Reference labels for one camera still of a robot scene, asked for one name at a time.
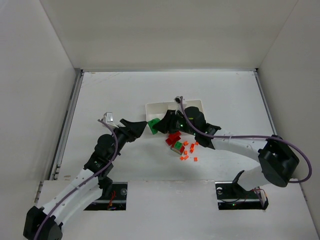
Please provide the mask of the green lego brick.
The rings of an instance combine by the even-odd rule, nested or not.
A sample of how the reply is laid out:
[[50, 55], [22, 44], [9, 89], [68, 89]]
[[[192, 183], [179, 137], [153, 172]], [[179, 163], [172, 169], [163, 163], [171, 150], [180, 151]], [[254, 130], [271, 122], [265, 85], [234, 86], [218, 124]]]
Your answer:
[[153, 118], [147, 122], [149, 129], [153, 135], [158, 133], [158, 130], [154, 129], [154, 125], [160, 121], [159, 118]]

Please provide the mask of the green red lego block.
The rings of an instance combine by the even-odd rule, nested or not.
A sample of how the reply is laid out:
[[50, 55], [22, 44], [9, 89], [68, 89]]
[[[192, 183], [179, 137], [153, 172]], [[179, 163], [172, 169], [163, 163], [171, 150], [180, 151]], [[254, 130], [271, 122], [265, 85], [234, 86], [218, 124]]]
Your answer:
[[183, 152], [185, 151], [185, 146], [182, 142], [180, 141], [176, 141], [171, 145], [170, 148], [172, 151], [174, 151], [175, 153], [178, 153], [179, 155], [182, 155]]

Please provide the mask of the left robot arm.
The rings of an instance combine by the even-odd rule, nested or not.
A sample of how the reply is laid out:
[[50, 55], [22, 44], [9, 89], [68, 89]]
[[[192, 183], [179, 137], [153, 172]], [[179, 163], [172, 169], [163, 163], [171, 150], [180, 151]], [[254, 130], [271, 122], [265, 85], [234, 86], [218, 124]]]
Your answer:
[[113, 168], [113, 161], [126, 143], [141, 137], [147, 126], [146, 121], [130, 122], [125, 119], [120, 120], [121, 125], [102, 120], [99, 123], [110, 133], [98, 138], [89, 160], [64, 190], [43, 206], [29, 209], [23, 229], [26, 239], [62, 239], [68, 221], [98, 198], [110, 194], [113, 181], [108, 174]]

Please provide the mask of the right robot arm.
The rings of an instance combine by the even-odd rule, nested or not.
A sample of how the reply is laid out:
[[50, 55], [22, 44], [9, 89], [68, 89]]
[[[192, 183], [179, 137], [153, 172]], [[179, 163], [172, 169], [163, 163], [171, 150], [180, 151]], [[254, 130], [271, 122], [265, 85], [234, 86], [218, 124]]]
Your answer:
[[298, 157], [281, 137], [235, 138], [231, 132], [208, 123], [194, 106], [185, 108], [184, 112], [167, 110], [152, 129], [163, 134], [190, 134], [205, 148], [232, 152], [256, 161], [257, 167], [242, 170], [233, 179], [234, 187], [239, 190], [250, 191], [267, 184], [285, 188], [299, 164]]

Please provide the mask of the red lego brick pile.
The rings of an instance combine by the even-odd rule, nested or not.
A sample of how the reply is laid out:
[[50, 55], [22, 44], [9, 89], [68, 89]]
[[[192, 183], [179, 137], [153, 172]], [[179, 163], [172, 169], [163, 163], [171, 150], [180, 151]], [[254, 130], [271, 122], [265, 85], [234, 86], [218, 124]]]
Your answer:
[[169, 134], [165, 142], [168, 146], [174, 146], [176, 142], [179, 141], [180, 139], [181, 139], [181, 133], [177, 131], [175, 133]]

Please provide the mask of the white three-compartment container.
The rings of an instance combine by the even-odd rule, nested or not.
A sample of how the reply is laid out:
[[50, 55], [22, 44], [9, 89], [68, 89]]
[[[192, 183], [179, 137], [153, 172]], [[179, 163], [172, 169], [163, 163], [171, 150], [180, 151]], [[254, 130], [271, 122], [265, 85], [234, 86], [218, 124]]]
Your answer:
[[[155, 118], [162, 119], [167, 110], [178, 110], [180, 107], [175, 101], [147, 103], [145, 105], [146, 121], [149, 122]], [[204, 113], [202, 101], [200, 99], [195, 100], [183, 100], [183, 107], [197, 107], [200, 112]]]

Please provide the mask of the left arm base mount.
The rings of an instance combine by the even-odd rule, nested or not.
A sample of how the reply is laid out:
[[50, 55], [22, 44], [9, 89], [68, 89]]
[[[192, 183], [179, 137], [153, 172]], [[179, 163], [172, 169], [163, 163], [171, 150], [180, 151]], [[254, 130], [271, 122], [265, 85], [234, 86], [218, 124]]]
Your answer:
[[125, 211], [127, 208], [128, 182], [114, 182], [110, 190], [104, 190], [85, 211]]

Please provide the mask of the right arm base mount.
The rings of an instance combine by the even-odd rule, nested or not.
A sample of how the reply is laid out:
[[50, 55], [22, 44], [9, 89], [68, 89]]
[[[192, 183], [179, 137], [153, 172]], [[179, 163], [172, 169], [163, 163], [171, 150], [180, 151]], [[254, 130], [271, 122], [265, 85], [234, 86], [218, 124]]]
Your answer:
[[263, 210], [269, 206], [269, 199], [264, 189], [255, 187], [250, 191], [239, 184], [239, 178], [244, 173], [240, 171], [233, 181], [216, 181], [215, 192], [217, 206], [222, 210]]

